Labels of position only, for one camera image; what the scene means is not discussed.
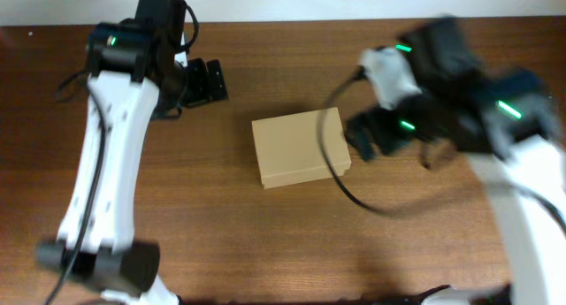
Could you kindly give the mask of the cardboard box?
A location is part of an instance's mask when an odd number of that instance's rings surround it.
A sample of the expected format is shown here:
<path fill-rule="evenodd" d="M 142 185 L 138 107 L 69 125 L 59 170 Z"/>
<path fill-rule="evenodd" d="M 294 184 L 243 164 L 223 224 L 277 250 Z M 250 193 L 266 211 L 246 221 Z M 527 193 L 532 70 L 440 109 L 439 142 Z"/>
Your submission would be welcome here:
<path fill-rule="evenodd" d="M 323 142 L 335 173 L 350 169 L 352 161 L 343 136 L 340 113 L 324 111 Z M 319 111 L 307 111 L 252 122 L 260 178 L 265 189 L 289 186 L 332 176 L 317 141 Z"/>

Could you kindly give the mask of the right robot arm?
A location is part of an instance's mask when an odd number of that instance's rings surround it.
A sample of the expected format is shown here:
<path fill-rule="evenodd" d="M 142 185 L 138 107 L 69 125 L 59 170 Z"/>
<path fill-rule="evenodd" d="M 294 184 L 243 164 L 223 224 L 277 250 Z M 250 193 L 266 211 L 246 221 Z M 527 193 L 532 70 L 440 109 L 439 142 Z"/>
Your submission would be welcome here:
<path fill-rule="evenodd" d="M 534 72 L 484 71 L 454 17 L 399 35 L 400 46 L 363 52 L 360 76 L 378 102 L 351 118 L 361 158 L 411 141 L 448 141 L 486 191 L 509 259 L 502 287 L 439 286 L 408 304 L 562 304 L 565 301 L 565 150 L 555 100 Z"/>

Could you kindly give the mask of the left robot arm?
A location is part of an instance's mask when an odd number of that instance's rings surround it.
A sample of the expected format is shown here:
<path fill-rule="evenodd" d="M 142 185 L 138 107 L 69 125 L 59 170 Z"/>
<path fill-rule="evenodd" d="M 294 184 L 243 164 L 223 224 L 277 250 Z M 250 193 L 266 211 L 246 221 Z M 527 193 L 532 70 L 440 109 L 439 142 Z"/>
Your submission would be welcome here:
<path fill-rule="evenodd" d="M 228 97 L 220 63 L 190 58 L 196 16 L 185 0 L 139 0 L 132 18 L 102 22 L 77 72 L 88 115 L 73 195 L 57 236 L 35 259 L 61 283 L 118 304 L 179 304 L 159 277 L 155 242 L 134 237 L 134 193 L 149 123 Z"/>

